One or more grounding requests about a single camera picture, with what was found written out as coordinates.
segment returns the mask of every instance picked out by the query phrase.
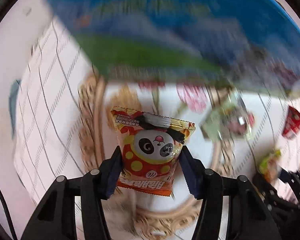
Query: snack package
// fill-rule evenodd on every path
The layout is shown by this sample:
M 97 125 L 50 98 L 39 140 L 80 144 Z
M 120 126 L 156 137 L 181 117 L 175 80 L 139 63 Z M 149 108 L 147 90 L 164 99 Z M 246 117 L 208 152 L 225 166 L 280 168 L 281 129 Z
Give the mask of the snack package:
M 211 140 L 249 139 L 254 121 L 254 116 L 247 112 L 240 93 L 234 90 L 219 107 L 210 112 L 200 127 Z
M 281 151 L 277 149 L 269 153 L 260 163 L 259 171 L 269 183 L 275 181 L 281 171 L 281 167 L 278 165 L 280 157 Z
M 194 123 L 121 107 L 111 114 L 123 161 L 117 185 L 170 196 L 178 156 Z
M 289 106 L 286 123 L 282 132 L 282 136 L 287 139 L 293 139 L 300 131 L 300 113 Z

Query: panda eye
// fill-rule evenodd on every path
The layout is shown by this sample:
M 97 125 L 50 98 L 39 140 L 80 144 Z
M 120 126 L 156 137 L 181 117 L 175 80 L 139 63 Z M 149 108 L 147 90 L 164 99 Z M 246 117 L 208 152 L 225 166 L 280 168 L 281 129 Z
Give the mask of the panda eye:
M 167 143 L 165 146 L 163 146 L 160 149 L 160 155 L 162 157 L 167 157 L 173 152 L 173 144 L 172 143 Z
M 148 138 L 142 138 L 139 140 L 139 147 L 145 154 L 152 154 L 154 152 L 154 146 Z

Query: red wrapper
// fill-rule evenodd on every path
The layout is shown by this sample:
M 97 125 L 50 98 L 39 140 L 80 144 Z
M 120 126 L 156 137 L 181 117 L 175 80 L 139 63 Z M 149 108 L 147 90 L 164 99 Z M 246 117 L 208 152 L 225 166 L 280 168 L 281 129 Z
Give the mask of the red wrapper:
M 282 136 L 287 139 L 293 139 L 300 131 L 300 113 L 289 106 L 288 116 L 282 132 Z

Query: panda face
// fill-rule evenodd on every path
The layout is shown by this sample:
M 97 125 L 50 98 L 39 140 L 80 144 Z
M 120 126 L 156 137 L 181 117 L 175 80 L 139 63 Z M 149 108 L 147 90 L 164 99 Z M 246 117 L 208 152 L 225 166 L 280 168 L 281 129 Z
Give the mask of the panda face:
M 162 162 L 173 158 L 173 139 L 162 131 L 141 130 L 134 137 L 133 147 L 141 159 L 144 157 Z

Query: orange snack wrapper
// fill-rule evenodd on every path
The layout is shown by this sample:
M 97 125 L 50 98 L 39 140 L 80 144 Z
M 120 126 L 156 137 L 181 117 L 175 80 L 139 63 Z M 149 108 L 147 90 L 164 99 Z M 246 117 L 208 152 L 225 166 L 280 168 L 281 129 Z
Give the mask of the orange snack wrapper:
M 194 123 L 121 107 L 111 114 L 123 161 L 117 186 L 170 196 L 178 156 Z

